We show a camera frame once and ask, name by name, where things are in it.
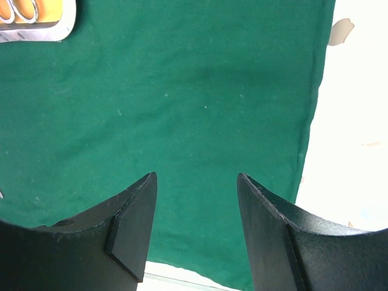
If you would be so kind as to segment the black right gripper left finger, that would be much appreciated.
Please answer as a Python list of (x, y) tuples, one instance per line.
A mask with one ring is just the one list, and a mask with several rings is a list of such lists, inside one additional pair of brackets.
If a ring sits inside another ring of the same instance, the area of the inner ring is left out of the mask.
[(158, 178), (52, 226), (1, 222), (2, 290), (136, 290), (143, 281)]

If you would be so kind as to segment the dark green surgical cloth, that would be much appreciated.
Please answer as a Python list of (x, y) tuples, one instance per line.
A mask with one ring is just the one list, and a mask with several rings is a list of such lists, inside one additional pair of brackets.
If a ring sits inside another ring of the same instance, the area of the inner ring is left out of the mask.
[(79, 1), (61, 42), (1, 45), (1, 218), (52, 225), (149, 172), (148, 259), (252, 279), (239, 173), (296, 200), (334, 1)]

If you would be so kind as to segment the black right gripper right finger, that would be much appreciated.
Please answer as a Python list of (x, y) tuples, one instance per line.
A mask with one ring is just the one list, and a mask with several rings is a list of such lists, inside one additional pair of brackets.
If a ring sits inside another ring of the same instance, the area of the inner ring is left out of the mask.
[(244, 173), (237, 194), (255, 290), (387, 289), (387, 230), (328, 221)]

